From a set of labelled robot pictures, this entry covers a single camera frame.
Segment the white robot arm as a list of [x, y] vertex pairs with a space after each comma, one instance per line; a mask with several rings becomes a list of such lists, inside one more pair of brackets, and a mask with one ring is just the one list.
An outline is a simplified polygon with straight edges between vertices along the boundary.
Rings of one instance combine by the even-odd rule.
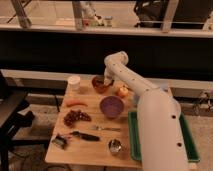
[[160, 86], [129, 69], [128, 55], [104, 59], [107, 82], [117, 76], [139, 97], [137, 120], [143, 171], [190, 171], [179, 117], [180, 104]]

